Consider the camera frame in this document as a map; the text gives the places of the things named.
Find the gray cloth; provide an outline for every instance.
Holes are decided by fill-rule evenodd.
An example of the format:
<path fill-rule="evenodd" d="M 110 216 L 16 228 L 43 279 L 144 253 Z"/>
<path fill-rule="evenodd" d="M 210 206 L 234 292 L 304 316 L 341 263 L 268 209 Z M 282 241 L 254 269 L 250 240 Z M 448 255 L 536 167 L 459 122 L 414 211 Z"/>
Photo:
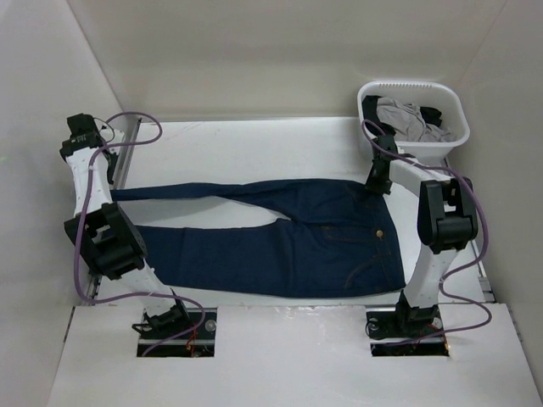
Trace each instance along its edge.
<path fill-rule="evenodd" d="M 448 129 L 427 124 L 421 109 L 414 104 L 403 104 L 393 98 L 380 98 L 377 117 L 382 123 L 395 128 L 395 140 L 401 142 L 454 142 L 454 134 Z"/>

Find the wall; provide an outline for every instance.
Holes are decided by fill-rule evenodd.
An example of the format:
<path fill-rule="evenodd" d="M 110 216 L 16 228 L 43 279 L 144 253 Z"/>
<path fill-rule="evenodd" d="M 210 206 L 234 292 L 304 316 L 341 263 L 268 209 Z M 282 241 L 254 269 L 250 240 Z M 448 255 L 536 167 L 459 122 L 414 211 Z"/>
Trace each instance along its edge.
<path fill-rule="evenodd" d="M 120 106 L 62 0 L 0 3 L 1 405 L 47 403 L 76 304 L 65 118 Z"/>
<path fill-rule="evenodd" d="M 452 162 L 473 178 L 490 222 L 485 267 L 512 306 L 543 392 L 543 2 L 508 0 L 457 88 L 472 137 Z"/>
<path fill-rule="evenodd" d="M 505 0 L 69 0 L 125 109 L 355 114 L 375 77 L 455 85 Z"/>

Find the pants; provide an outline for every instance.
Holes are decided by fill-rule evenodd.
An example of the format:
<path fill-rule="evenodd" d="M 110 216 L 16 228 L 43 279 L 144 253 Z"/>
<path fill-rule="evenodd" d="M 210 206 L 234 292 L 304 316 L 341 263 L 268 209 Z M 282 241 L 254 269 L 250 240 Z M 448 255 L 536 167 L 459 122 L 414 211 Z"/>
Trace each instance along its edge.
<path fill-rule="evenodd" d="M 383 197 L 353 181 L 189 183 L 113 191 L 116 201 L 228 198 L 289 220 L 234 229 L 139 226 L 167 285 L 290 298 L 345 298 L 405 286 Z"/>

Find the white panel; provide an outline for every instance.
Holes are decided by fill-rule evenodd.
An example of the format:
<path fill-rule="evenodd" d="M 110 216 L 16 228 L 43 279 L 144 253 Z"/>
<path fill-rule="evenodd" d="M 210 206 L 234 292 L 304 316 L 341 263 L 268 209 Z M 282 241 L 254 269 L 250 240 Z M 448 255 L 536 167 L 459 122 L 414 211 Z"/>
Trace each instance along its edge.
<path fill-rule="evenodd" d="M 375 78 L 454 86 L 505 0 L 69 0 L 124 108 L 354 114 Z"/>
<path fill-rule="evenodd" d="M 66 117 L 120 107 L 63 0 L 0 5 L 0 89 L 0 404 L 41 406 L 77 304 Z"/>
<path fill-rule="evenodd" d="M 165 123 L 162 139 L 134 150 L 126 187 L 319 177 L 364 182 L 371 163 L 363 160 L 358 152 L 358 125 L 354 118 Z M 146 140 L 155 135 L 156 126 L 143 125 L 138 139 Z M 400 185 L 394 185 L 385 200 L 398 231 L 406 279 L 409 280 L 420 250 L 416 229 L 418 200 Z M 122 206 L 136 224 L 148 226 L 258 226 L 278 217 L 267 209 L 220 198 L 124 202 Z M 459 253 L 453 266 L 473 259 L 470 246 Z M 447 282 L 447 289 L 482 301 L 478 276 L 478 268 L 471 267 L 453 276 Z M 115 282 L 103 281 L 100 298 L 119 293 L 121 289 Z M 398 300 L 398 293 L 308 300 L 186 288 L 176 291 L 207 307 L 218 304 L 395 304 Z M 442 296 L 439 299 L 450 301 Z"/>
<path fill-rule="evenodd" d="M 451 334 L 451 357 L 373 358 L 363 307 L 220 307 L 216 356 L 136 358 L 138 307 L 79 307 L 49 407 L 541 407 L 507 308 Z M 447 326 L 471 305 L 441 307 Z"/>
<path fill-rule="evenodd" d="M 507 2 L 457 89 L 472 137 L 452 157 L 473 178 L 486 208 L 491 242 L 485 265 L 496 297 L 536 309 L 543 289 L 541 15 L 539 0 Z M 526 338 L 527 354 L 542 372 L 540 331 L 527 324 L 520 331 L 533 336 Z"/>

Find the robotic arm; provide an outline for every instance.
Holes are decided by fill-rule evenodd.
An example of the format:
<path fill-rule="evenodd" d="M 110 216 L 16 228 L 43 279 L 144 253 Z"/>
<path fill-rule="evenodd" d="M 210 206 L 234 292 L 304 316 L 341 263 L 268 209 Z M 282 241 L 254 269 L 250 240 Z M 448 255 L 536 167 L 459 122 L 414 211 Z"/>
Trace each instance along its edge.
<path fill-rule="evenodd" d="M 392 136 L 379 136 L 376 144 L 398 154 Z M 368 334 L 373 339 L 421 337 L 439 317 L 439 283 L 451 267 L 458 251 L 478 233 L 475 205 L 458 180 L 414 164 L 391 158 L 373 150 L 373 166 L 367 189 L 377 194 L 390 193 L 399 183 L 419 198 L 417 232 L 423 244 L 413 276 L 401 291 L 394 311 L 368 311 Z"/>
<path fill-rule="evenodd" d="M 64 229 L 76 244 L 77 227 L 87 193 L 89 160 L 104 145 L 104 140 L 91 115 L 69 117 L 68 126 L 71 136 L 63 142 L 60 155 L 70 166 L 74 177 L 76 210 L 74 218 L 64 223 Z M 136 227 L 111 199 L 109 184 L 113 183 L 115 162 L 116 155 L 108 150 L 104 150 L 94 162 L 81 257 L 92 273 L 116 280 L 133 293 L 172 294 L 147 264 L 147 249 Z M 134 324 L 132 328 L 144 339 L 167 337 L 193 325 L 181 301 L 154 297 L 140 299 L 145 307 L 144 323 Z"/>

